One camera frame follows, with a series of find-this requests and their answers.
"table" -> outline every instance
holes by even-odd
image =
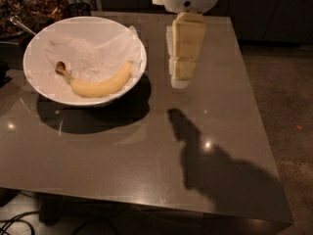
[[[136,27],[145,75],[111,105],[85,109],[39,96],[10,70],[0,88],[0,186],[200,213],[203,231],[291,225],[230,19],[204,17],[196,74],[174,89],[165,40],[174,15],[95,16]]]

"black cable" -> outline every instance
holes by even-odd
[[[9,220],[0,220],[1,223],[5,223],[5,222],[7,222],[7,221],[9,221]],[[30,234],[31,234],[31,235],[35,235],[35,229],[34,229],[33,226],[31,225],[31,223],[29,223],[28,221],[23,220],[23,219],[19,219],[19,220],[16,220],[15,222],[27,224],[27,226],[29,227],[30,232],[31,232]],[[3,230],[2,228],[0,228],[1,233],[5,233],[5,234],[7,234],[7,235],[10,235],[10,233],[8,233],[6,230],[7,230],[7,229]]]
[[[12,217],[11,219],[9,220],[5,220],[5,224],[1,227],[1,233],[0,235],[4,235],[4,234],[8,234],[7,233],[7,230],[9,229],[9,227],[14,224],[15,222],[24,222],[24,223],[28,223],[27,221],[24,221],[24,220],[21,220],[22,217],[24,216],[27,216],[27,215],[33,215],[33,214],[39,214],[39,211],[28,211],[28,212],[24,212],[24,213],[21,213],[21,214],[18,214],[14,217]],[[30,228],[31,230],[31,235],[34,235],[35,234],[35,231],[32,227],[32,229]]]

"peeled banana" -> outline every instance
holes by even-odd
[[[120,90],[131,77],[132,64],[133,62],[126,61],[114,76],[101,82],[89,82],[72,77],[63,62],[56,64],[56,72],[68,80],[71,90],[75,94],[86,98],[96,98],[108,96]]]

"floor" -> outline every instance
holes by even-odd
[[[294,224],[279,235],[313,234],[313,46],[241,47],[293,214]],[[77,201],[83,209],[77,208]],[[38,221],[37,213],[25,220],[39,235],[167,235],[176,234],[180,229],[186,234],[183,226],[173,228],[161,221],[143,222],[149,218],[141,216],[130,206],[97,202],[85,204],[84,200],[69,198],[63,206],[55,205],[55,212],[67,210],[57,223],[52,221],[45,225]],[[39,206],[36,194],[20,192],[8,205],[0,208],[0,217],[8,219],[22,212],[38,211]],[[156,225],[162,227],[161,231],[156,229]],[[25,223],[16,223],[8,229],[8,234],[31,232]]]
[[[280,235],[313,234],[313,46],[242,53],[293,215]]]

